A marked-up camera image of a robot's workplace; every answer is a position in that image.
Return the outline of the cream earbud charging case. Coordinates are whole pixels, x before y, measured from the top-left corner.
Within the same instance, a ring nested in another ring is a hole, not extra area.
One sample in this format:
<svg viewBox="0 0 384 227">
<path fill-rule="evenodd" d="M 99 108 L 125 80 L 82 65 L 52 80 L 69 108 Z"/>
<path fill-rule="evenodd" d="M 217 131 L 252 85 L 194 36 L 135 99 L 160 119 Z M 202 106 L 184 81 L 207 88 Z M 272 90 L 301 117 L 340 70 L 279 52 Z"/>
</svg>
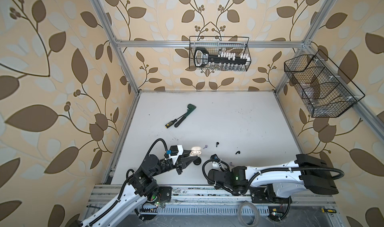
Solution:
<svg viewBox="0 0 384 227">
<path fill-rule="evenodd" d="M 200 156 L 202 154 L 202 148 L 201 147 L 193 147 L 191 148 L 190 156 Z"/>
</svg>

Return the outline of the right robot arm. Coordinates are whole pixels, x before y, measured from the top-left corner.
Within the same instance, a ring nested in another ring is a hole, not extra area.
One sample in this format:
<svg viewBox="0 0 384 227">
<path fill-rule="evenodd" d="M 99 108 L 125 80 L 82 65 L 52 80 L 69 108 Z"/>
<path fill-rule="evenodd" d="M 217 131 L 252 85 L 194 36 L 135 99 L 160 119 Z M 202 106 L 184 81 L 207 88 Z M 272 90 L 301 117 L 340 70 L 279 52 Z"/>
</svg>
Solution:
<svg viewBox="0 0 384 227">
<path fill-rule="evenodd" d="M 217 155 L 202 165 L 203 176 L 216 190 L 233 196 L 254 195 L 259 203 L 283 204 L 291 196 L 303 191 L 316 195 L 336 195 L 335 181 L 344 177 L 344 171 L 329 167 L 326 161 L 306 154 L 297 154 L 294 161 L 267 166 L 230 167 Z"/>
</svg>

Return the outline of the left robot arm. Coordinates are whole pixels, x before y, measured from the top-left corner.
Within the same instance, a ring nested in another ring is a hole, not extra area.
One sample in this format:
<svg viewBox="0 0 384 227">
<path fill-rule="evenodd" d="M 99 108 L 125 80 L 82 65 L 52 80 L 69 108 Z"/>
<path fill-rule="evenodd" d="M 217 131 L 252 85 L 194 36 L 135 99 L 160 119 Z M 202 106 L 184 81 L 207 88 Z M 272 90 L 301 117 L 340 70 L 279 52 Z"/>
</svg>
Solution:
<svg viewBox="0 0 384 227">
<path fill-rule="evenodd" d="M 155 176 L 176 170 L 180 175 L 191 163 L 200 158 L 201 147 L 184 150 L 182 145 L 170 148 L 164 139 L 154 141 L 141 165 L 126 176 L 118 195 L 76 227 L 116 227 L 129 214 L 146 202 L 159 202 L 159 185 Z"/>
</svg>

